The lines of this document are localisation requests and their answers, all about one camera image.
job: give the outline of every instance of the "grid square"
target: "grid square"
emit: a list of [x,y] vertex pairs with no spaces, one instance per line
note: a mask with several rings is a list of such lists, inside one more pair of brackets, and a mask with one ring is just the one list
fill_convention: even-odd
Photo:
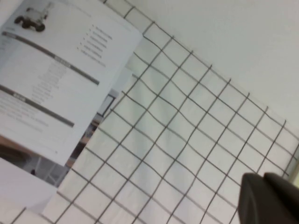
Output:
[[183,93],[180,90],[178,90],[178,88],[172,82],[169,82],[165,86],[160,96],[166,99],[172,105],[174,105],[177,109],[182,105],[185,99]]
[[225,126],[229,123],[229,121],[235,114],[235,112],[232,109],[230,109],[220,100],[215,101],[209,113],[213,115],[216,119],[218,119],[221,123],[223,123]]
[[226,86],[226,82],[224,82],[212,71],[209,71],[203,77],[200,83],[207,87],[216,96],[218,96],[223,90],[223,88]]
[[257,171],[257,169],[260,167],[260,165],[263,162],[263,156],[260,155],[256,150],[254,150],[248,144],[246,144],[239,156],[239,160],[244,162],[254,171]]
[[70,170],[60,184],[58,191],[66,198],[73,200],[86,184],[86,180]]
[[254,129],[250,123],[241,118],[238,114],[235,115],[228,128],[237,133],[244,140],[248,139],[252,130]]
[[111,113],[106,117],[103,123],[101,123],[100,128],[117,141],[121,141],[131,129],[130,125],[115,113]]
[[177,162],[171,166],[168,170],[165,180],[171,183],[174,187],[179,189],[181,192],[186,193],[188,188],[190,187],[194,176],[182,165]]
[[160,72],[152,67],[149,67],[141,79],[146,83],[150,89],[158,94],[167,83],[168,79],[165,78]]
[[118,0],[108,0],[106,2],[106,5],[114,9],[121,16],[125,16],[131,8],[131,6],[126,1],[118,1]]
[[162,124],[167,125],[176,113],[176,109],[158,97],[150,106],[149,112]]
[[168,211],[173,211],[183,195],[175,190],[166,181],[162,180],[154,194],[154,199],[159,201]]
[[182,224],[182,222],[178,221],[174,216],[171,216],[168,224]]
[[198,224],[204,215],[203,210],[198,208],[192,201],[184,197],[174,215],[181,219],[184,223]]
[[261,154],[266,156],[269,151],[272,141],[270,141],[266,136],[260,133],[258,130],[254,130],[250,136],[248,143],[257,149]]
[[222,223],[229,223],[235,208],[216,195],[207,211]]
[[263,115],[263,111],[248,99],[244,102],[238,113],[253,125],[256,125]]
[[22,212],[23,207],[15,204],[11,200],[0,198],[0,222],[11,224],[13,220]]
[[164,129],[164,127],[148,112],[146,112],[140,119],[140,121],[136,125],[136,128],[148,135],[154,141]]
[[190,134],[194,130],[194,127],[180,113],[176,114],[168,127],[178,133],[185,140],[189,139]]
[[229,168],[233,165],[235,158],[221,148],[219,145],[216,145],[211,151],[211,154],[207,158],[212,164],[221,169],[224,173],[227,173]]
[[299,144],[299,141],[285,129],[282,129],[276,139],[276,142],[288,150],[291,154],[295,152]]
[[138,218],[135,220],[134,224],[143,224],[143,222],[141,222],[140,219]]
[[218,144],[223,146],[234,156],[237,156],[243,148],[245,142],[239,139],[230,130],[226,129],[219,139]]
[[165,44],[171,39],[171,37],[162,29],[160,29],[156,24],[151,25],[144,36],[152,40],[160,48],[163,48]]
[[105,164],[91,182],[113,198],[125,181],[124,177]]
[[147,63],[151,63],[159,52],[160,49],[145,38],[142,38],[135,50],[135,53]]
[[164,73],[168,78],[171,78],[178,67],[164,54],[161,53],[152,63],[152,66],[162,73]]
[[174,63],[180,65],[189,55],[189,52],[186,51],[181,45],[178,44],[175,40],[172,40],[164,49],[165,54],[170,57]]
[[268,116],[263,116],[261,122],[257,125],[257,129],[274,140],[277,137],[281,126],[271,120]]
[[190,94],[190,99],[201,106],[204,110],[208,110],[216,97],[211,94],[202,85],[197,85],[193,92]]
[[208,70],[208,68],[194,55],[190,55],[188,57],[188,59],[182,65],[182,69],[189,75],[193,76],[197,81],[199,81]]
[[75,204],[83,208],[90,215],[98,218],[104,209],[109,205],[110,199],[91,184],[82,191],[75,200]]
[[87,143],[87,148],[106,160],[117,147],[117,143],[101,130],[97,129]]
[[190,146],[192,146],[200,155],[207,157],[215,143],[201,133],[199,130],[195,130],[189,140]]
[[153,167],[161,176],[163,176],[166,170],[172,164],[173,159],[155,145],[145,157],[144,161]]
[[240,186],[228,177],[225,178],[218,194],[231,202],[235,207],[238,206]]
[[150,200],[139,217],[147,224],[164,224],[167,222],[169,214],[154,200]]
[[136,129],[133,129],[122,142],[122,145],[142,159],[153,145],[153,142]]
[[69,205],[70,203],[68,201],[62,198],[59,194],[55,194],[47,204],[47,207],[43,210],[42,215],[47,217],[50,221],[56,222]]
[[146,63],[144,63],[140,58],[138,58],[135,54],[132,54],[130,57],[126,67],[130,69],[134,75],[140,76],[148,67]]
[[214,140],[218,140],[225,129],[222,124],[212,118],[209,114],[203,118],[198,128]]
[[288,154],[285,150],[283,150],[280,146],[276,143],[271,147],[267,158],[278,165],[283,170],[286,169],[289,161],[291,160],[292,156]]
[[263,176],[265,173],[275,173],[279,176],[281,176],[284,172],[279,169],[277,166],[275,166],[273,163],[271,163],[268,159],[265,159],[265,161],[263,162],[260,170],[258,171],[258,174],[260,176]]
[[25,210],[15,222],[14,224],[49,224],[44,218],[40,217],[39,215],[31,212],[30,210]]
[[197,177],[213,190],[217,190],[225,175],[206,161]]
[[267,109],[267,105],[259,101],[257,98],[255,98],[252,95],[249,95],[248,99],[258,108],[260,108],[262,111],[265,111]]
[[176,72],[172,80],[185,95],[189,95],[191,90],[197,84],[194,79],[184,73],[181,69]]
[[131,181],[149,195],[154,193],[154,190],[158,186],[160,180],[161,178],[159,175],[144,162],[140,164],[131,177]]
[[81,212],[74,205],[71,205],[68,210],[64,213],[64,215],[59,219],[57,224],[94,224],[95,220]]
[[140,160],[119,146],[109,158],[108,163],[125,177],[129,177],[138,166]]
[[195,179],[194,184],[188,192],[188,197],[192,198],[203,209],[207,209],[210,201],[214,196],[214,192],[211,191],[206,185],[199,180]]
[[92,178],[102,164],[102,160],[90,153],[88,150],[84,149],[72,168],[80,173],[83,177],[90,180],[90,178]]
[[159,137],[157,145],[160,146],[167,154],[176,158],[185,146],[185,142],[170,130],[165,129]]
[[210,217],[207,213],[205,214],[204,218],[202,219],[201,224],[218,224],[212,217]]
[[126,20],[128,20],[141,33],[143,33],[151,24],[151,21],[142,15],[136,8],[132,9],[132,11],[127,15]]
[[225,90],[221,93],[219,98],[235,111],[241,106],[242,102],[245,100],[245,97],[231,85],[228,85],[225,88]]
[[196,175],[198,169],[204,162],[204,158],[198,155],[189,145],[186,145],[185,149],[178,157],[178,161],[185,165],[191,172]]
[[195,126],[206,113],[203,109],[201,109],[188,98],[183,103],[183,106],[181,107],[180,111]]
[[252,171],[240,161],[236,160],[230,172],[228,173],[228,176],[238,184],[241,184],[242,176],[245,173],[252,173]]
[[124,97],[114,111],[121,115],[128,123],[134,125],[144,113],[145,109],[129,97]]
[[290,164],[288,165],[288,167],[286,168],[286,173],[288,174],[288,175],[290,175],[290,174],[292,174],[292,172],[293,172],[293,170],[295,169],[295,167],[296,167],[296,165],[297,165],[297,160],[295,160],[294,158],[292,158],[291,159],[291,161],[290,161]]
[[235,216],[234,216],[231,224],[240,224],[240,219],[239,219],[238,212],[235,213]]
[[116,201],[125,206],[135,215],[140,212],[148,199],[149,197],[146,196],[146,194],[130,182],[125,184],[118,196],[115,198]]
[[143,105],[148,107],[150,103],[155,99],[155,94],[152,93],[142,82],[138,81],[134,87],[130,90],[128,95]]
[[129,214],[115,202],[112,202],[100,219],[103,224],[131,224],[134,216]]

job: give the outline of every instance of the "white wall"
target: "white wall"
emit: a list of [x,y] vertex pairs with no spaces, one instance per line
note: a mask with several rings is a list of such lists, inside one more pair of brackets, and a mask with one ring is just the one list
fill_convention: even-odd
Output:
[[129,0],[299,128],[298,0]]

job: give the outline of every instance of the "photo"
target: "photo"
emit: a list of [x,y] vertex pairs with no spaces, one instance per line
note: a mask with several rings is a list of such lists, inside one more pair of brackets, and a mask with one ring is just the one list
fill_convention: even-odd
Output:
[[46,29],[45,21],[47,20],[49,12],[53,6],[54,3],[49,2],[42,11],[29,7],[23,15],[19,15],[14,20],[14,23],[20,24],[24,29],[33,28],[36,32],[43,32]]

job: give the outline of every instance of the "vehicle illustration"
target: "vehicle illustration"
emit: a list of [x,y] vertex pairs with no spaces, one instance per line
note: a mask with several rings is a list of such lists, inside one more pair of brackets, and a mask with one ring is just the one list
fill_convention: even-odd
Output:
[[45,24],[43,23],[49,15],[49,11],[53,8],[54,3],[50,2],[43,11],[37,11],[34,8],[27,8],[24,15],[18,16],[15,20],[15,24],[22,23],[24,29],[34,27],[37,32],[43,32],[46,29]]

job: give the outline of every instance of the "black object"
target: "black object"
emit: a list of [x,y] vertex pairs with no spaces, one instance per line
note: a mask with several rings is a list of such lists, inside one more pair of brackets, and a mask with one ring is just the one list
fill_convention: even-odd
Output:
[[299,189],[273,173],[244,174],[238,212],[241,224],[299,224]]
[[34,22],[30,19],[26,19],[23,16],[18,16],[15,20],[15,24],[19,24],[22,22],[22,28],[28,29],[30,27],[34,27],[37,32],[43,32],[46,29],[46,26],[43,23]]

